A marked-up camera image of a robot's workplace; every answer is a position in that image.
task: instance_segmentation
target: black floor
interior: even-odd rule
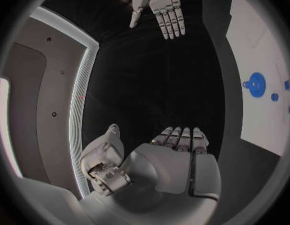
[[[47,0],[100,42],[85,98],[83,147],[117,123],[125,154],[167,126],[200,127],[219,154],[224,128],[220,65],[201,0],[181,0],[186,35],[164,40],[150,9],[129,28],[131,0]]]

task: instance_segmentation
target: blue circle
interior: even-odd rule
[[[266,80],[261,73],[255,72],[250,76],[249,81],[244,82],[244,87],[249,89],[253,97],[260,98],[266,91]]]
[[[272,93],[271,100],[276,102],[279,100],[279,95],[277,93]]]

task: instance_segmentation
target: robotic hand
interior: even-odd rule
[[[219,168],[207,153],[208,144],[197,127],[192,135],[187,127],[168,127],[121,163],[119,127],[111,125],[81,157],[81,169],[95,189],[83,202],[94,208],[90,216],[97,223],[105,217],[102,224],[206,224],[221,191]]]
[[[141,16],[144,7],[149,4],[156,16],[165,39],[185,35],[185,23],[180,0],[132,0],[133,13],[129,27],[134,28]]]

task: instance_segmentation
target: dark floor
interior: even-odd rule
[[[83,147],[117,123],[125,154],[166,126],[200,127],[219,154],[224,127],[220,65],[201,0],[181,0],[186,35],[164,40],[150,9],[129,28],[131,0],[47,0],[100,42],[85,99]]]

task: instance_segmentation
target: blue object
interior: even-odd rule
[[[290,90],[290,81],[289,80],[284,82],[284,89]]]
[[[260,98],[264,95],[266,90],[266,80],[264,76],[255,72],[250,76],[249,81],[243,82],[243,86],[249,89],[250,94],[255,98]]]
[[[272,93],[271,99],[272,101],[276,102],[279,100],[279,95],[277,93]]]

